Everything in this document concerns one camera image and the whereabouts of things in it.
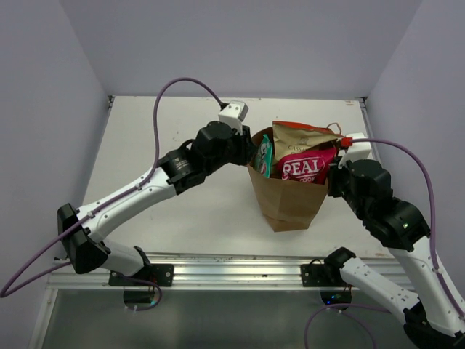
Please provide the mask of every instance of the green package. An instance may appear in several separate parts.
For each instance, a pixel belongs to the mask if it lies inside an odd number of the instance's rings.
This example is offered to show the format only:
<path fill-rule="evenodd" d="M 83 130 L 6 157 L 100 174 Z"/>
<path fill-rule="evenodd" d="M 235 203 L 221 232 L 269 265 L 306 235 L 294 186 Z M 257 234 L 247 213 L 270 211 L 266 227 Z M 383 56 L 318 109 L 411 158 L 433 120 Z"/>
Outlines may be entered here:
<path fill-rule="evenodd" d="M 262 143 L 255 155 L 254 169 L 266 178 L 270 178 L 273 144 L 267 135 L 263 135 Z"/>

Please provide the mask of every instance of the red connector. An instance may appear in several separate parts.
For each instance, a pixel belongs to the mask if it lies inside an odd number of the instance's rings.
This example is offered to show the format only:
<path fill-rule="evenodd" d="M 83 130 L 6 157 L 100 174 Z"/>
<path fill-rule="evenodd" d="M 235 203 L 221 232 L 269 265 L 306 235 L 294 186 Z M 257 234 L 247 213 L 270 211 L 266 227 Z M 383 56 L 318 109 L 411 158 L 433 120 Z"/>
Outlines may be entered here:
<path fill-rule="evenodd" d="M 348 148 L 349 146 L 351 146 L 352 144 L 354 144 L 352 142 L 352 137 L 343 137 L 341 139 L 341 147 L 342 148 Z"/>

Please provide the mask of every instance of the gray floor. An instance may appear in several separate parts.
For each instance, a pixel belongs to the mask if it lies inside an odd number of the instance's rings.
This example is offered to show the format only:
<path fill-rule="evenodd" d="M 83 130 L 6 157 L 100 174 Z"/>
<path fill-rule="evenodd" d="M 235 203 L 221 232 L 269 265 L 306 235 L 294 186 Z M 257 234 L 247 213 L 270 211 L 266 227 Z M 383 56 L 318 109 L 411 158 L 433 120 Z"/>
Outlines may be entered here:
<path fill-rule="evenodd" d="M 355 292 L 354 302 L 373 304 Z M 175 291 L 148 312 L 124 310 L 122 291 L 61 291 L 44 349 L 303 348 L 304 325 L 319 292 Z M 379 349 L 414 348 L 389 314 L 348 310 L 371 329 Z M 309 330 L 310 347 L 372 348 L 358 324 L 333 311 Z"/>

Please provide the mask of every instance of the wall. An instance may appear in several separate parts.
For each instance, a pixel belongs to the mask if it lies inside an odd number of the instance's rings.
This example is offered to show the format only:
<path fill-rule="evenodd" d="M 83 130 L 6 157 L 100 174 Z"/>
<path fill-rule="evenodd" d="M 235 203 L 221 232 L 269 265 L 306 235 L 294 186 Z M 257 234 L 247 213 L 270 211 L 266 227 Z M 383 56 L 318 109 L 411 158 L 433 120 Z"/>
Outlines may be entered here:
<path fill-rule="evenodd" d="M 231 97 L 345 99 L 368 95 L 421 0 L 61 2 L 111 94 L 193 76 Z"/>
<path fill-rule="evenodd" d="M 0 5 L 0 284 L 57 233 L 56 210 L 80 204 L 107 98 L 57 1 Z M 49 268 L 49 253 L 32 269 Z M 2 348 L 26 348 L 40 280 L 0 300 Z"/>
<path fill-rule="evenodd" d="M 465 294 L 465 2 L 425 0 L 368 98 L 373 133 L 406 145 L 425 163 L 437 203 L 437 242 L 449 273 Z M 429 210 L 416 165 L 379 147 L 397 194 Z"/>

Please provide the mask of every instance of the snack bag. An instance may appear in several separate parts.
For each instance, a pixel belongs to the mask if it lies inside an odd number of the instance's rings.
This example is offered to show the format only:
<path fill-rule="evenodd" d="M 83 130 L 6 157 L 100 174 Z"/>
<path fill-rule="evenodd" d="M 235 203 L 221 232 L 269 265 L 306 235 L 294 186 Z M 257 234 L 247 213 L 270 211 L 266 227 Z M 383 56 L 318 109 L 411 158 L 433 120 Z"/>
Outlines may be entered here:
<path fill-rule="evenodd" d="M 336 152 L 335 148 L 329 148 L 289 154 L 279 160 L 276 169 L 281 172 L 283 180 L 325 184 L 329 164 L 336 156 Z"/>
<path fill-rule="evenodd" d="M 331 142 L 340 137 L 342 135 L 335 134 L 328 127 L 314 127 L 300 124 L 299 122 L 274 121 L 275 161 L 279 161 L 289 154 L 308 151 L 310 148 L 322 145 L 323 143 L 329 145 L 327 148 L 332 148 Z"/>
<path fill-rule="evenodd" d="M 270 178 L 273 145 L 267 135 L 263 135 L 259 150 L 255 155 L 254 169 Z"/>

